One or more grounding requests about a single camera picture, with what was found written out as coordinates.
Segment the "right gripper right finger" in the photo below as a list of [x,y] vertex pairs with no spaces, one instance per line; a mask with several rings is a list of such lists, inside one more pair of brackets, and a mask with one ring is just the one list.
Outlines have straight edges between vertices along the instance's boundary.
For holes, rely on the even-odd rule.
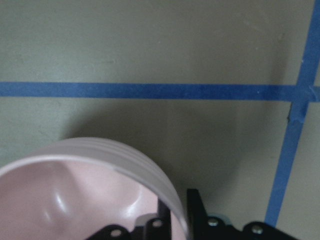
[[253,221],[241,230],[222,218],[209,216],[197,189],[188,189],[187,213],[193,240],[295,240],[296,238],[264,222]]

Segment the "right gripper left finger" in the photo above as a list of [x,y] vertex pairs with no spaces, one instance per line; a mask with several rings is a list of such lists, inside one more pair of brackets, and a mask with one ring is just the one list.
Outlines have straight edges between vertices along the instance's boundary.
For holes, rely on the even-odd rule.
[[129,231],[122,225],[110,224],[88,237],[89,240],[171,240],[171,211],[161,200],[157,201],[155,217]]

